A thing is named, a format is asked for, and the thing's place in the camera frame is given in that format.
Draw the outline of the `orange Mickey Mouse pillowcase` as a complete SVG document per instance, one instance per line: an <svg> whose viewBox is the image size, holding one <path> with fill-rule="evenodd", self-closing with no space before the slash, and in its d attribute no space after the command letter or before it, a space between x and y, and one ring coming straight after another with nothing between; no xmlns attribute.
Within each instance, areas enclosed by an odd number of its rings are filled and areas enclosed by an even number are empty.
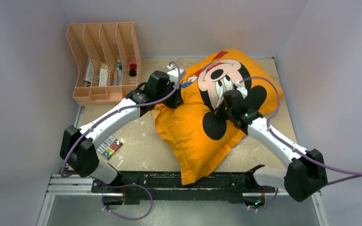
<svg viewBox="0 0 362 226"><path fill-rule="evenodd" d="M180 165L181 183L207 177L244 137L231 121L215 115L225 92L240 81L247 90L245 103L261 114L273 112L283 98L282 88L247 54L225 49L185 70L180 82L183 104L157 105L155 127Z"/></svg>

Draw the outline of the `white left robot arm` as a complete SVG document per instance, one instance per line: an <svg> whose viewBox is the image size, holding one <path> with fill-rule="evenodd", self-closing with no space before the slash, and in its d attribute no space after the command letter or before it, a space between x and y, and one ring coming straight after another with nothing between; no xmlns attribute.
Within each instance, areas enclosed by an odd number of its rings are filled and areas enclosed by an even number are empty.
<svg viewBox="0 0 362 226"><path fill-rule="evenodd" d="M180 80L185 76L183 69L169 72L154 71L147 82L130 91L114 108L98 119L76 128L64 130L60 157L63 165L69 165L80 177L90 176L101 182L111 193L121 188L118 171L101 161L97 150L107 139L128 123L151 111L156 104L179 106Z"/></svg>

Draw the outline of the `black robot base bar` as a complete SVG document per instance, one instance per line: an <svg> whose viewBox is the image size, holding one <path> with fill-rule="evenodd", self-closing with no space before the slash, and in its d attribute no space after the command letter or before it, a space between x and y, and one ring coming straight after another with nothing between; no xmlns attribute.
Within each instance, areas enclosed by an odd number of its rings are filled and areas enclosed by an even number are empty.
<svg viewBox="0 0 362 226"><path fill-rule="evenodd" d="M94 180L94 193L122 193L126 205L142 200L155 201L226 201L262 206L265 195L275 192L254 182L252 170L214 172L189 185L182 185L176 171L122 171L109 185Z"/></svg>

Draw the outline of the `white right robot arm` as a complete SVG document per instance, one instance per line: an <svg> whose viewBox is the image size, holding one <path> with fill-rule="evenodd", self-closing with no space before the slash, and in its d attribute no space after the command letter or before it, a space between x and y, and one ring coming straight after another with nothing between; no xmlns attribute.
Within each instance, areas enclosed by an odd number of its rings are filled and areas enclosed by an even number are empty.
<svg viewBox="0 0 362 226"><path fill-rule="evenodd" d="M248 109L240 91L227 91L216 112L260 142L285 167L273 169L262 165L249 170L245 185L250 191L256 192L263 186L270 186L285 190L295 201L302 202L327 185L322 153L316 149L308 151L294 143L258 111Z"/></svg>

